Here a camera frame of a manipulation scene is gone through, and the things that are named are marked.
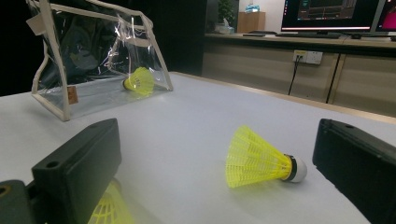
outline power cord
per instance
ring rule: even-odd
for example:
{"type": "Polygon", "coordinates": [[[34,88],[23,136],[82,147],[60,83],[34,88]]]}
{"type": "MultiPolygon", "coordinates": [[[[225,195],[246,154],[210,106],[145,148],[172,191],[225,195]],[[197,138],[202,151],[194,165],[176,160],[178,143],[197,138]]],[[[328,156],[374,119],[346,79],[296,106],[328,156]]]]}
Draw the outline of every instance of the power cord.
{"type": "Polygon", "coordinates": [[[302,58],[303,58],[303,56],[301,56],[301,55],[297,55],[297,57],[296,57],[296,61],[294,62],[294,72],[293,72],[293,79],[291,80],[291,83],[290,83],[290,87],[289,87],[289,94],[288,94],[288,95],[290,95],[290,92],[291,92],[291,87],[293,86],[294,78],[296,77],[298,63],[300,62],[300,60],[301,60],[302,58]]]}

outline cable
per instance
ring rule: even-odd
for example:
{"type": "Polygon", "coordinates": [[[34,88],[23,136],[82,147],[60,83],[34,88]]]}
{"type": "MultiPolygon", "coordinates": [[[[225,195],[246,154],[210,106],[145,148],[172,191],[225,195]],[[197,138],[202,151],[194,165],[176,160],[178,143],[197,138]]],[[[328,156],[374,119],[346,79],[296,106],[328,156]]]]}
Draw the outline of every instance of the cable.
{"type": "Polygon", "coordinates": [[[296,77],[298,63],[300,62],[301,58],[303,58],[303,56],[301,56],[301,55],[297,55],[297,57],[296,57],[296,61],[294,62],[294,72],[293,72],[293,79],[291,80],[291,83],[290,83],[290,87],[289,87],[289,94],[288,94],[288,95],[290,95],[290,92],[291,92],[291,87],[293,86],[294,78],[296,77]]]}
{"type": "Polygon", "coordinates": [[[332,74],[332,82],[330,83],[330,88],[329,88],[329,91],[328,91],[327,97],[326,97],[326,104],[329,103],[330,95],[332,94],[332,85],[334,84],[334,79],[335,79],[335,75],[337,73],[338,63],[340,62],[340,58],[341,58],[341,54],[338,54],[337,64],[335,66],[334,73],[332,74]]]}

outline black screw hole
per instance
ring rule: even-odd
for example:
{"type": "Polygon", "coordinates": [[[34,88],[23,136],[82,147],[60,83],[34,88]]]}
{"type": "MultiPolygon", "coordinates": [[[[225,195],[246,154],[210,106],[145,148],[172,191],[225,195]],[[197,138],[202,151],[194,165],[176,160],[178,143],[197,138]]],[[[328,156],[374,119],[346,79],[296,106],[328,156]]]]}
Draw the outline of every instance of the black screw hole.
{"type": "Polygon", "coordinates": [[[0,197],[6,195],[10,190],[10,186],[0,186],[0,197]]]}
{"type": "Polygon", "coordinates": [[[52,162],[50,162],[50,163],[47,164],[47,168],[54,168],[54,167],[56,167],[57,165],[59,165],[59,162],[58,162],[58,161],[52,161],[52,162]]]}

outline wall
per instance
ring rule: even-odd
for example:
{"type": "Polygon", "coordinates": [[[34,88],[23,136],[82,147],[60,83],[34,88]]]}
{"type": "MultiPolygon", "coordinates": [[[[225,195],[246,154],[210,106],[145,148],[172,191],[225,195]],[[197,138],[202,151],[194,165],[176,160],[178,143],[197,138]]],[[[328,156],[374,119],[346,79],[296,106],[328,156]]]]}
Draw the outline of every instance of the wall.
{"type": "Polygon", "coordinates": [[[239,0],[239,11],[245,11],[249,3],[260,6],[265,12],[265,30],[280,33],[284,0],[239,0]]]}
{"type": "Polygon", "coordinates": [[[140,10],[153,21],[153,32],[169,71],[201,75],[206,0],[111,1],[140,10]]]}
{"type": "Polygon", "coordinates": [[[2,79],[0,96],[28,92],[32,89],[35,72],[44,59],[43,40],[26,23],[32,17],[25,1],[10,1],[10,18],[2,13],[2,79]]]}

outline computer monitor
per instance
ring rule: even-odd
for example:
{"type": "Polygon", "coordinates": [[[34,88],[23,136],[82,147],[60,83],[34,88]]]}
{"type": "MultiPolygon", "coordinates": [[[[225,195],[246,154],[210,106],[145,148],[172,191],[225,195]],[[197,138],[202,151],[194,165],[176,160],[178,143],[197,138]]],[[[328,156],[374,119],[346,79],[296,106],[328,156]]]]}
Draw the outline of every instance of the computer monitor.
{"type": "Polygon", "coordinates": [[[396,0],[385,0],[380,7],[382,10],[375,31],[396,32],[396,0]]]}
{"type": "Polygon", "coordinates": [[[282,32],[370,32],[379,0],[285,0],[282,32]]]}

